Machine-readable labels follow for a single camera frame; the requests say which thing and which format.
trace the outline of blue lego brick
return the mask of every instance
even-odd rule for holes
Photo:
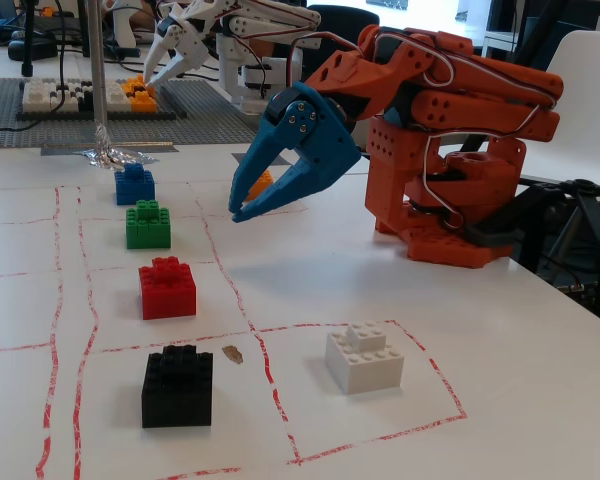
[[[142,165],[125,165],[124,172],[115,172],[114,178],[118,205],[135,205],[138,200],[155,200],[153,175]]]

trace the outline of metal pole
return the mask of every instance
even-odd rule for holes
[[[89,13],[89,45],[91,47],[91,81],[93,82],[93,113],[96,128],[107,126],[107,92],[104,82],[104,53],[102,45],[102,16],[100,2],[87,0]]]

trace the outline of black chair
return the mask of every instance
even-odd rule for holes
[[[356,44],[358,43],[360,32],[365,27],[380,24],[380,17],[378,15],[359,8],[343,7],[340,5],[312,5],[309,7],[309,10],[318,12],[322,17],[320,26],[318,27],[319,32],[335,33]],[[323,39],[318,50],[304,49],[303,78],[311,76],[333,52],[341,48],[335,42]]]

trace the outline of black lego brick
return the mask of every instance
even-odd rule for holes
[[[142,428],[211,425],[213,354],[193,345],[152,353],[142,388]]]

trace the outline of white table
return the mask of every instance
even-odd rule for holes
[[[373,231],[364,160],[234,224],[247,147],[156,155],[168,252],[125,249],[110,171],[0,150],[0,479],[600,479],[600,320],[508,259],[405,259]],[[198,315],[142,321],[136,269],[165,255]],[[405,352],[401,389],[346,397],[325,370],[354,320]],[[214,353],[212,427],[142,430],[147,355],[188,342]]]

